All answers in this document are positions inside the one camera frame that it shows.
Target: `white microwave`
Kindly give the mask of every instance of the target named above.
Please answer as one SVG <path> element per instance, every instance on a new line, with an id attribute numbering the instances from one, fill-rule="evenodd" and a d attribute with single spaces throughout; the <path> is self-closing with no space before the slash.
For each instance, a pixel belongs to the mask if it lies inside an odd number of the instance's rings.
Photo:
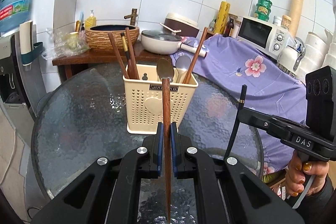
<path id="1" fill-rule="evenodd" d="M 295 40 L 287 29 L 254 17 L 243 17 L 237 39 L 247 42 L 275 60 L 286 46 L 295 45 Z"/>

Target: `yellow nail polish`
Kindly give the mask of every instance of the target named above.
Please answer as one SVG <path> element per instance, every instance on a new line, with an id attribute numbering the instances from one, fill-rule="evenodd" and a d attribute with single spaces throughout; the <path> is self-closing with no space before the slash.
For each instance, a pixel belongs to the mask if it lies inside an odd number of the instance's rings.
<path id="1" fill-rule="evenodd" d="M 303 168 L 302 168 L 305 172 L 308 172 L 310 171 L 311 169 L 311 163 L 310 162 L 306 162 L 304 165 L 303 165 Z"/>

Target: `soap dispenser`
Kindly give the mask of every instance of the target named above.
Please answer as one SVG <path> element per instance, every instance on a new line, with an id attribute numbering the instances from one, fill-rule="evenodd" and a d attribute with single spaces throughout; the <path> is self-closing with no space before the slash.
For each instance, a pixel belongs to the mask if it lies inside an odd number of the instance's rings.
<path id="1" fill-rule="evenodd" d="M 91 10 L 91 15 L 85 21 L 85 30 L 97 25 L 97 19 Z"/>

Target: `purple floral tablecloth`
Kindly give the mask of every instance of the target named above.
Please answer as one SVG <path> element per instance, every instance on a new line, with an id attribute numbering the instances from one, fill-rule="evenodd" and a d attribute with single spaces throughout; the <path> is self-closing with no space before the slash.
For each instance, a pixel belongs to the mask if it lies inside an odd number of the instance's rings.
<path id="1" fill-rule="evenodd" d="M 199 39 L 185 37 L 184 43 L 197 47 Z M 198 58 L 195 73 L 226 89 L 236 99 L 246 84 L 245 107 L 296 122 L 305 120 L 304 84 L 282 72 L 267 56 L 242 41 L 221 35 L 209 38 L 204 46 L 208 54 L 206 58 Z M 171 55 L 173 64 L 180 55 L 193 58 L 193 54 L 179 50 Z M 264 150 L 264 175 L 286 167 L 293 149 L 263 130 L 259 134 Z"/>

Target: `wooden sink basin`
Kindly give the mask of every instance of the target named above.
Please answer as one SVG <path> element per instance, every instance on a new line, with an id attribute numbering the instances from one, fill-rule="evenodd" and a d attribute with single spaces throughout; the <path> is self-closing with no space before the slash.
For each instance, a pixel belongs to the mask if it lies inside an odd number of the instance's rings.
<path id="1" fill-rule="evenodd" d="M 123 49 L 120 34 L 125 32 L 125 28 L 129 28 L 131 34 L 132 44 L 134 44 L 139 37 L 139 27 L 132 25 L 99 25 L 85 30 L 86 42 L 90 48 L 95 48 L 102 51 L 113 51 L 108 32 L 113 33 L 115 43 L 119 49 Z"/>

